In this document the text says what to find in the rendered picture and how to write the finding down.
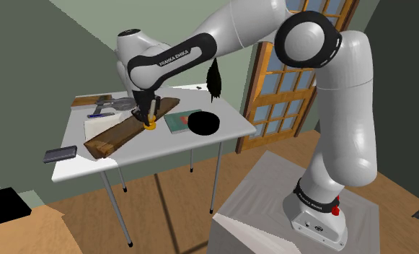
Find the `grey robot stand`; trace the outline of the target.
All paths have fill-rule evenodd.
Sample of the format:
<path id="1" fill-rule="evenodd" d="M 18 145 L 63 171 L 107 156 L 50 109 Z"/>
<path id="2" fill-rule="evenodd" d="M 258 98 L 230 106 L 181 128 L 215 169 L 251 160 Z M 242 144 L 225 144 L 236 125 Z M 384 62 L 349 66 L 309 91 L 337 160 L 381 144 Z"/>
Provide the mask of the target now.
<path id="1" fill-rule="evenodd" d="M 283 210 L 304 168 L 265 152 L 215 213 L 206 254 L 380 254 L 379 207 L 342 190 L 348 239 L 333 250 L 292 229 Z"/>

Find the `black round bowl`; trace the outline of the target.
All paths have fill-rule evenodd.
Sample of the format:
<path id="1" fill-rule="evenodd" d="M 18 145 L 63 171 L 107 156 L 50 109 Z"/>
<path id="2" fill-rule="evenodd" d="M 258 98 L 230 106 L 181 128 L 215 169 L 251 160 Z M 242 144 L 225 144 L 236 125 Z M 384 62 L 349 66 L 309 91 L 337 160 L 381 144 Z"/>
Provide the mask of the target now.
<path id="1" fill-rule="evenodd" d="M 188 116 L 188 128 L 200 136 L 210 136 L 216 133 L 219 126 L 219 117 L 211 112 L 198 111 Z"/>

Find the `grey metal kitchen tool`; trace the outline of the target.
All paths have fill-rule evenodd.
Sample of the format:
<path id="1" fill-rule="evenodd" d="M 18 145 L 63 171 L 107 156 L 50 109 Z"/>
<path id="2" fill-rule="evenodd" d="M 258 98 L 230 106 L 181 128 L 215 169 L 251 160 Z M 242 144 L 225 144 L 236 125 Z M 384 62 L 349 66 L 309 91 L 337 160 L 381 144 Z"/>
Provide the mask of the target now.
<path id="1" fill-rule="evenodd" d="M 104 108 L 113 108 L 118 111 L 131 110 L 135 108 L 136 101 L 131 97 L 123 97 L 110 100 L 98 100 L 96 105 L 97 107 L 93 112 L 94 115 L 100 114 L 101 110 Z"/>

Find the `white paper sheet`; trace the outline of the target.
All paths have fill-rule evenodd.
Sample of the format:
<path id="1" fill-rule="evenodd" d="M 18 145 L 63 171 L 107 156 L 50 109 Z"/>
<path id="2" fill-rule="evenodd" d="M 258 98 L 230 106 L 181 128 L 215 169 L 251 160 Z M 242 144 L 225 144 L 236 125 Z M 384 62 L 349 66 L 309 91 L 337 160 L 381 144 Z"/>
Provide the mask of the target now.
<path id="1" fill-rule="evenodd" d="M 121 123 L 124 120 L 122 113 L 88 119 L 84 121 L 85 140 L 88 141 L 109 128 Z"/>

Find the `wooden door with glass panes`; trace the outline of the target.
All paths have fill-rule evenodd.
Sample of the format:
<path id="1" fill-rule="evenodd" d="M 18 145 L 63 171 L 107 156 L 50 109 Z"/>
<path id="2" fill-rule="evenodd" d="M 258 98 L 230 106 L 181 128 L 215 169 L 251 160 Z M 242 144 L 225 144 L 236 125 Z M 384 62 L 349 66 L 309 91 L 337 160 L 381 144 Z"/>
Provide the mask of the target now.
<path id="1" fill-rule="evenodd" d="M 343 31 L 359 0 L 286 0 L 291 13 L 315 11 Z M 297 137 L 317 96 L 314 69 L 281 64 L 272 43 L 254 45 L 242 115 L 256 131 L 237 140 L 236 153 Z"/>

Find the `dark grey remote control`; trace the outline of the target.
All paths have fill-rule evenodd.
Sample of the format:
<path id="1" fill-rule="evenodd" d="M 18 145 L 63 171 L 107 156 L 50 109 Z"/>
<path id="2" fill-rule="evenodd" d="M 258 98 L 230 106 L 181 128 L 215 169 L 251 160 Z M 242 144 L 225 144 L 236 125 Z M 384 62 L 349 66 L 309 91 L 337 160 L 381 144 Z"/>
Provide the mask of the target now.
<path id="1" fill-rule="evenodd" d="M 51 149 L 45 152 L 45 155 L 43 157 L 43 162 L 45 164 L 51 163 L 51 162 L 58 162 L 65 159 L 72 159 L 75 158 L 77 153 L 77 146 L 66 146 L 61 147 L 57 149 Z"/>

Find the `white table with metal legs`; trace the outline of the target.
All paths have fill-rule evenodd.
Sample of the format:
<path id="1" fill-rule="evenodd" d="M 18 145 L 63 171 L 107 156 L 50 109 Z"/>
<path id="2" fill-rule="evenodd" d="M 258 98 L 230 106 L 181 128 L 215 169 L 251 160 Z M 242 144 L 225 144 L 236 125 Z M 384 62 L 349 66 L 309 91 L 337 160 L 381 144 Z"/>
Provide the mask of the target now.
<path id="1" fill-rule="evenodd" d="M 108 170 L 197 149 L 202 146 L 223 144 L 230 139 L 249 136 L 256 131 L 255 127 L 224 99 L 216 98 L 211 102 L 208 98 L 209 93 L 205 90 L 164 87 L 158 89 L 156 93 L 161 98 L 173 97 L 180 99 L 180 103 L 168 113 L 201 109 L 216 114 L 220 119 L 218 131 L 210 136 L 199 136 L 192 131 L 171 134 L 166 126 L 164 116 L 162 116 L 156 121 L 154 130 L 144 130 L 122 145 L 109 157 L 95 159 L 84 146 L 86 142 L 84 121 L 87 120 L 87 114 L 95 111 L 97 105 L 71 107 L 62 144 L 63 146 L 76 145 L 77 153 L 75 158 L 58 161 L 51 178 L 54 183 L 59 183 L 86 175 L 99 174 L 125 236 L 129 235 L 128 229 L 110 187 L 106 174 Z"/>

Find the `dark brown wooden plank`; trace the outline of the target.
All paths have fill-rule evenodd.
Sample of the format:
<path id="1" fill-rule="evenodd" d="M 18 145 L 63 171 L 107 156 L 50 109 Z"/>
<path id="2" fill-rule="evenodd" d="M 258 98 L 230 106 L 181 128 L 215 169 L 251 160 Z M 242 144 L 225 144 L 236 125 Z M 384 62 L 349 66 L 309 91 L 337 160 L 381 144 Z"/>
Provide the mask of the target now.
<path id="1" fill-rule="evenodd" d="M 151 121 L 156 122 L 179 103 L 180 99 L 178 98 L 162 98 L 159 103 L 159 109 Z M 94 138 L 86 141 L 84 146 L 95 159 L 106 158 L 144 130 L 144 123 L 138 121 L 134 116 L 131 116 L 112 128 L 98 134 Z"/>

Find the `brown wooden board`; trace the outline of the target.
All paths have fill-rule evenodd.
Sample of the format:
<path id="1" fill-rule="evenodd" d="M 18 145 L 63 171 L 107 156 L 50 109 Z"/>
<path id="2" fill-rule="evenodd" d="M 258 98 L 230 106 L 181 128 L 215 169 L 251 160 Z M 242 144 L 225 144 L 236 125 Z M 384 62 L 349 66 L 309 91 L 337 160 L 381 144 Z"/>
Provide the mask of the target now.
<path id="1" fill-rule="evenodd" d="M 95 105 L 100 100 L 110 100 L 112 95 L 92 95 L 92 96 L 83 96 L 76 97 L 71 104 L 71 107 Z"/>

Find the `black feather shaped thing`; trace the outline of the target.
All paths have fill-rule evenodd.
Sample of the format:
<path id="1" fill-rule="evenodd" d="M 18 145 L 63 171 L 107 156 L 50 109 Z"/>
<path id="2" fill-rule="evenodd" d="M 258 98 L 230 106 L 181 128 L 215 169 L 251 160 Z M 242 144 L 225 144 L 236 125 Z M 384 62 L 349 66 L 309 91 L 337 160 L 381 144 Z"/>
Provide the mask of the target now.
<path id="1" fill-rule="evenodd" d="M 213 102 L 214 98 L 220 98 L 221 85 L 221 75 L 219 72 L 217 59 L 215 58 L 206 75 L 206 86 L 211 94 L 211 102 Z"/>

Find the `teal book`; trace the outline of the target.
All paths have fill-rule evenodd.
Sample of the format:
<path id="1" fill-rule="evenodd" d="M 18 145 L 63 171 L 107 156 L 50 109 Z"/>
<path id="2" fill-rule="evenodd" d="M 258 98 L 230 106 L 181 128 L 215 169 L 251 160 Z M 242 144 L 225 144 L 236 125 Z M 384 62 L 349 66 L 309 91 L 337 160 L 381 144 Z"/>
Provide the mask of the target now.
<path id="1" fill-rule="evenodd" d="M 196 112 L 200 112 L 200 109 L 188 110 L 178 113 L 168 113 L 164 115 L 164 120 L 170 130 L 170 133 L 176 134 L 189 131 L 188 117 Z"/>

